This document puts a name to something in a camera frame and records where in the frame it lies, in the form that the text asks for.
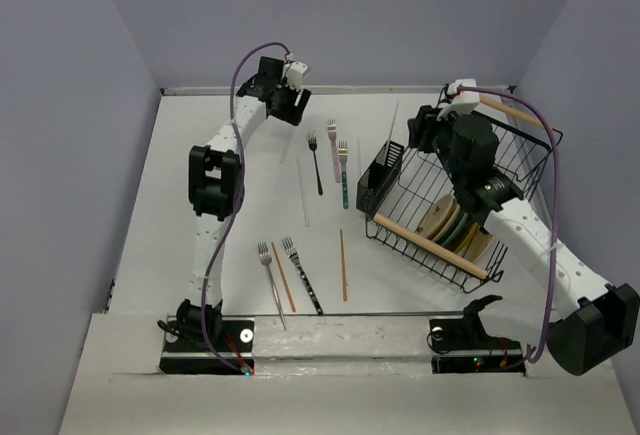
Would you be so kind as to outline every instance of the white tabletop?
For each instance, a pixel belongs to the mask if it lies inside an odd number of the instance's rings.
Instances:
[[[397,100],[393,138],[404,143],[407,118],[420,105],[433,103],[433,96],[312,97],[282,164],[287,126],[268,120],[251,140],[247,198],[223,267],[224,312],[270,315],[256,318],[256,376],[245,379],[165,376],[157,370],[163,333],[155,321],[175,311],[191,270],[194,214],[187,200],[187,154],[192,145],[209,140],[227,117],[224,97],[164,98],[111,309],[91,321],[61,433],[633,434],[610,362],[583,377],[566,374],[548,355],[528,366],[527,377],[434,375],[424,343],[424,316],[301,316],[314,313],[313,308],[286,259],[299,310],[290,317],[290,331],[281,331],[277,317],[271,316],[276,310],[255,244],[278,242],[285,235],[298,245],[327,314],[458,311],[473,298],[499,293],[511,301],[505,305],[516,307],[515,316],[539,315],[542,289],[509,256],[500,283],[463,295],[365,238],[364,216],[355,209],[356,141],[360,138],[364,170],[386,140]],[[349,210],[342,209],[340,187],[332,181],[323,137],[327,118],[337,120],[339,137],[349,141]],[[320,139],[322,198],[315,193],[306,147],[309,129]],[[297,154],[305,168],[309,228],[302,215]],[[347,303],[341,296],[340,228],[347,246]],[[282,363],[277,358],[292,354],[303,360]],[[380,355],[387,358],[372,359]]]
[[[472,295],[443,284],[428,270],[367,239],[364,214],[355,208],[359,179],[358,139],[362,170],[385,143],[396,102],[400,102],[393,139],[407,142],[406,121],[435,95],[367,94],[312,96],[300,127],[268,119],[247,149],[247,195],[226,244],[223,264],[223,310],[227,315],[276,314],[256,243],[291,236],[305,270],[327,314],[457,311],[487,293],[529,294],[534,310],[543,303],[542,289],[520,264],[507,255],[506,275]],[[492,109],[490,116],[504,120]],[[174,312],[184,299],[195,244],[195,215],[187,199],[187,155],[194,144],[206,143],[228,118],[226,97],[165,97],[160,105],[131,225],[118,269],[111,303],[113,313]],[[350,209],[343,210],[341,186],[335,183],[328,118],[338,138],[348,141]],[[313,158],[306,135],[315,130],[318,164],[325,189],[317,194]],[[293,137],[284,163],[282,146]],[[304,224],[296,155],[300,156],[310,217]],[[348,266],[349,301],[342,301],[340,239],[343,229]],[[284,259],[298,313],[315,313],[293,266]],[[276,276],[279,290],[283,291]],[[290,313],[288,303],[283,304]]]

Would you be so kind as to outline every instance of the white wall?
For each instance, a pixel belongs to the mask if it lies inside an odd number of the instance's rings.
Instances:
[[[560,236],[614,283],[640,290],[639,0],[568,0],[518,94],[566,131]],[[550,200],[550,178],[544,181]],[[640,427],[640,333],[616,357]]]
[[[0,0],[0,433],[58,432],[158,100],[112,0]]]
[[[564,1],[115,0],[162,87],[228,86],[271,39],[311,64],[313,84],[516,83]]]

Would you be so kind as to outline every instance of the black fork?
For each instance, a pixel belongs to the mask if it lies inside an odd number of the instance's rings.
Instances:
[[[309,149],[313,152],[313,162],[316,164],[316,178],[318,179],[318,195],[322,195],[322,182],[320,181],[320,171],[318,170],[318,159],[316,158],[316,150],[318,149],[318,140],[316,132],[309,132]]]

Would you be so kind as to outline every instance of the wooden chopstick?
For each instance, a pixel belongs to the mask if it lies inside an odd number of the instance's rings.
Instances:
[[[469,273],[470,275],[473,275],[474,277],[479,278],[480,280],[484,280],[485,278],[487,278],[488,273],[485,269],[480,268],[479,266],[471,263],[469,260],[465,260],[460,255],[457,255],[447,250],[446,248],[441,247],[437,243],[434,243],[431,240],[421,237],[420,235],[412,232],[406,227],[403,227],[402,225],[397,224],[393,220],[389,220],[384,215],[377,213],[376,216],[373,217],[373,221],[376,222],[378,225],[386,228],[390,232],[395,233],[399,237],[402,237],[405,240],[413,243],[414,245],[418,245],[419,247],[424,248],[428,252],[431,252],[434,255],[437,255],[438,257],[442,258],[443,260],[446,260],[447,262],[455,265],[456,267],[461,268],[462,270]]]
[[[345,302],[349,299],[347,292],[347,262],[344,259],[344,236],[340,229],[340,256],[342,257],[342,300]]]
[[[280,269],[280,276],[282,277],[282,283],[284,284],[284,289],[287,291],[287,298],[289,299],[289,304],[291,305],[291,311],[296,311],[296,304],[293,303],[293,297],[291,296],[291,291],[289,290],[289,284],[287,283],[287,277],[284,274],[284,270],[282,269],[282,264],[280,263],[280,257],[278,256],[278,251],[276,250],[275,243],[271,242],[271,248],[273,248],[273,254],[276,256],[276,263],[278,264],[278,268]]]
[[[492,98],[485,97],[480,95],[480,103],[483,103],[491,108],[495,108],[496,110],[500,110],[507,115],[511,115],[512,117],[518,118],[523,122],[530,123],[531,125],[535,125],[540,128],[544,128],[540,120],[538,120],[533,115],[529,115],[528,113],[523,112],[522,110],[518,110],[517,108],[510,107],[509,105],[505,105],[504,103],[498,102],[497,100],[493,100]]]

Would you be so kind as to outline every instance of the dish rack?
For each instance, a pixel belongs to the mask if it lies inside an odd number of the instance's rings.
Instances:
[[[551,154],[549,144],[482,113],[473,113],[492,123],[493,131],[500,140],[496,166],[531,200]],[[562,132],[553,131],[556,142],[560,143]],[[366,214],[367,238],[399,252],[443,282],[471,293],[485,283],[502,279],[504,270],[500,266],[507,253],[507,247],[502,242],[493,240],[486,253],[476,261],[478,266],[487,270],[487,277],[481,280],[373,221],[376,213],[380,213],[415,231],[429,208],[452,191],[449,177],[435,153],[405,150],[403,145],[391,141],[388,148],[386,143],[383,145],[358,181],[356,207]]]

